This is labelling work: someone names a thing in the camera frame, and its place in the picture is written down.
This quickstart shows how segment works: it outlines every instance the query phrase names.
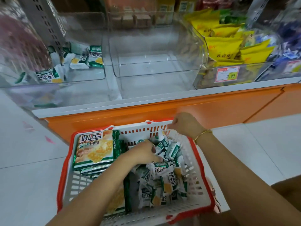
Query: hand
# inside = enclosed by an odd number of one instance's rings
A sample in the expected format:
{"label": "hand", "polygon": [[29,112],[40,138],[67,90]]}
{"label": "hand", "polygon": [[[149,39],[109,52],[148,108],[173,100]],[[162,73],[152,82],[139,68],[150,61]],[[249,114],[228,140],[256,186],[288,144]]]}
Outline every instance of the hand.
{"label": "hand", "polygon": [[195,139],[199,134],[205,131],[205,128],[190,113],[178,113],[168,129],[175,129],[178,133]]}
{"label": "hand", "polygon": [[151,162],[162,162],[162,158],[155,155],[155,152],[156,150],[153,143],[149,140],[145,140],[131,148],[127,153],[130,155],[130,159],[133,160],[134,165],[137,165]]}

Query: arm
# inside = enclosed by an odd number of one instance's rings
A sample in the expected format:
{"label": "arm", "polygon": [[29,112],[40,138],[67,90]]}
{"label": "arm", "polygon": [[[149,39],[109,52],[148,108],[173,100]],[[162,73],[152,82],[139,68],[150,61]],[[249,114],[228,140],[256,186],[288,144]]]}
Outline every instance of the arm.
{"label": "arm", "polygon": [[137,164],[161,161],[152,153],[152,146],[147,140],[119,156],[46,226],[99,226],[109,202],[130,170]]}
{"label": "arm", "polygon": [[[205,130],[188,113],[177,114],[168,128],[192,139]],[[301,213],[237,159],[212,133],[201,135],[197,144],[240,225],[301,225]]]}

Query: orange panel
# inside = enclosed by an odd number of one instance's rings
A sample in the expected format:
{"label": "orange panel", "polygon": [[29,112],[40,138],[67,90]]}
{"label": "orange panel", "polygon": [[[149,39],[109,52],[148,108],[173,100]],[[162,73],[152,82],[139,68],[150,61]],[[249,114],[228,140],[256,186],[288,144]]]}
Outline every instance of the orange panel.
{"label": "orange panel", "polygon": [[171,118],[190,112],[206,128],[238,124],[281,93],[281,88],[206,95],[153,104],[47,118],[48,126],[66,141],[73,132]]}
{"label": "orange panel", "polygon": [[284,87],[283,93],[266,105],[246,123],[301,113],[301,84]]}

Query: gold bracelet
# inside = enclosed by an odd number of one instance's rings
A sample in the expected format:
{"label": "gold bracelet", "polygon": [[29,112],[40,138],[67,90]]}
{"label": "gold bracelet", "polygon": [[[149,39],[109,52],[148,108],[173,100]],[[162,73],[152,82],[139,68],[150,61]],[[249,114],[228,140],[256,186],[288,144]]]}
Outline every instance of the gold bracelet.
{"label": "gold bracelet", "polygon": [[211,133],[212,133],[212,131],[211,131],[210,129],[203,131],[201,134],[199,134],[199,135],[194,139],[195,144],[197,144],[197,139],[198,139],[202,134],[205,134],[205,133],[207,133],[207,132],[211,132]]}

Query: price tag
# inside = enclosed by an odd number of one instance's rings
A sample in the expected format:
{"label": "price tag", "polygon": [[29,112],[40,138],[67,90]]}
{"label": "price tag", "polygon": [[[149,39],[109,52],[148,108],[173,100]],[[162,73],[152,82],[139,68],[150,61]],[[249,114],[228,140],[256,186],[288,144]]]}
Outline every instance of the price tag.
{"label": "price tag", "polygon": [[301,69],[301,60],[289,61],[282,74],[299,72]]}
{"label": "price tag", "polygon": [[216,72],[215,82],[226,82],[237,79],[239,67],[218,68]]}

